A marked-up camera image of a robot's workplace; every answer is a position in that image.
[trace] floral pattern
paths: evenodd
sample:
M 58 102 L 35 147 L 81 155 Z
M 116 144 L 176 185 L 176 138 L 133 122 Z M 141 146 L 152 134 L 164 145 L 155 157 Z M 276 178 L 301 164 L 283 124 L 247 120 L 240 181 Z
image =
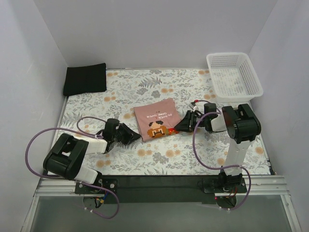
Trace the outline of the floral pattern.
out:
M 83 116 L 102 119 L 117 118 L 138 132 L 133 107 L 173 98 L 181 117 L 195 99 L 216 103 L 208 70 L 117 70 L 107 71 L 107 91 L 70 96 L 62 118 L 61 127 L 77 130 L 76 122 Z M 219 103 L 221 108 L 226 104 Z M 85 119 L 80 124 L 84 131 L 95 133 L 104 123 Z M 202 161 L 212 167 L 224 165 L 229 147 L 225 132 L 209 134 L 199 128 L 196 149 Z M 249 147 L 244 166 L 251 174 L 270 174 L 261 139 Z M 116 145 L 109 154 L 86 155 L 84 163 L 103 174 L 131 175 L 194 175 L 218 174 L 202 167 L 196 160 L 192 147 L 192 133 L 155 139 L 137 140 L 129 146 Z

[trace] white plastic basket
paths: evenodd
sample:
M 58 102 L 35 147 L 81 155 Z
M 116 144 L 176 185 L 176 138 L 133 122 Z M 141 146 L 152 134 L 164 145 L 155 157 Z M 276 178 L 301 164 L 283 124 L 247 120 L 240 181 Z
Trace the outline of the white plastic basket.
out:
M 213 53 L 207 64 L 218 102 L 247 102 L 263 95 L 261 83 L 245 53 Z

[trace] white wall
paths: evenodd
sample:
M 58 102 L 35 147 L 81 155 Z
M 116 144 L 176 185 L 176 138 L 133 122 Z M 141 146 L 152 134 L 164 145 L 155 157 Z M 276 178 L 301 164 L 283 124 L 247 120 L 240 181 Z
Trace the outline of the white wall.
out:
M 66 63 L 33 0 L 0 1 L 0 231 L 21 230 L 38 178 L 25 166 L 37 132 L 56 125 Z M 52 133 L 31 150 L 42 170 Z
M 271 164 L 287 180 L 303 231 L 309 231 L 309 1 L 278 0 L 250 58 L 264 95 L 253 107 Z
M 206 67 L 249 53 L 277 0 L 34 0 L 69 66 Z

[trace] black mounting bracket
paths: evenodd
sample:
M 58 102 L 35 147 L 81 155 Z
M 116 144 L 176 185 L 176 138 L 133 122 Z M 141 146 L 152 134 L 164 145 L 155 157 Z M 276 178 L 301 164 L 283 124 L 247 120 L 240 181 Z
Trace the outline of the black mounting bracket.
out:
M 203 179 L 203 190 L 204 193 L 223 193 L 222 186 L 218 185 L 219 176 L 213 175 L 208 178 Z M 247 187 L 244 178 L 241 178 L 240 183 L 238 185 L 233 185 L 232 188 L 227 188 L 225 190 L 229 191 L 234 188 L 237 188 L 237 193 L 246 193 Z
M 117 193 L 118 188 L 118 180 L 117 179 L 99 179 L 98 182 L 95 184 L 96 186 L 103 187 L 110 191 L 113 191 L 115 194 Z M 83 185 L 80 182 L 76 183 L 75 191 L 76 194 L 104 194 L 103 190 L 92 188 L 86 185 Z

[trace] black cloth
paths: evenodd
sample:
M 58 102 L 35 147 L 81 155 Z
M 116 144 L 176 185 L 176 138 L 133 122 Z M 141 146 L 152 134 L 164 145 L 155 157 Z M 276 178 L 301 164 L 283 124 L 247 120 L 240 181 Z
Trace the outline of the black cloth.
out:
M 68 68 L 64 96 L 106 91 L 106 64 Z

